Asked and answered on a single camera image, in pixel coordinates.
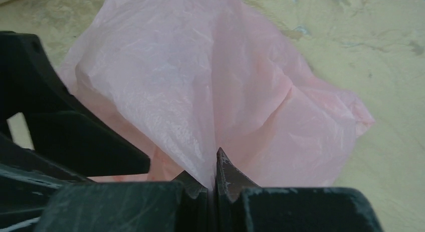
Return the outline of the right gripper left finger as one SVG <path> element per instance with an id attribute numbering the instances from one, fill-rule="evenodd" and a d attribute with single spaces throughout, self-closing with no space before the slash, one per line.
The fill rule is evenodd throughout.
<path id="1" fill-rule="evenodd" d="M 56 192 L 36 231 L 207 231 L 207 189 L 172 181 L 76 183 Z"/>

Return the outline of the pink plastic bag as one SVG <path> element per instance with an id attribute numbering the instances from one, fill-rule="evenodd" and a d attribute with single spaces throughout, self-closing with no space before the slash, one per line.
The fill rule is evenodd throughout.
<path id="1" fill-rule="evenodd" d="M 58 75 L 148 154 L 150 180 L 212 188 L 222 148 L 260 186 L 330 186 L 374 123 L 242 0 L 105 0 Z"/>

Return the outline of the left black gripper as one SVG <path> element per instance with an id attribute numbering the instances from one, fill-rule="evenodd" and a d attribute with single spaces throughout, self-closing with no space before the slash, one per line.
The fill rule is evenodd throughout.
<path id="1" fill-rule="evenodd" d="M 2 31 L 1 121 L 17 113 L 25 117 L 36 153 L 15 144 L 1 123 L 1 231 L 33 231 L 64 185 L 149 171 L 145 153 L 70 94 L 38 36 Z"/>

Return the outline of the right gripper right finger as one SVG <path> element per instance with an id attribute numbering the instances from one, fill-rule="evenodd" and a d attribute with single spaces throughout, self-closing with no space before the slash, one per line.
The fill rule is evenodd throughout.
<path id="1" fill-rule="evenodd" d="M 219 231 L 382 231 L 368 199 L 347 187 L 261 187 L 217 152 Z"/>

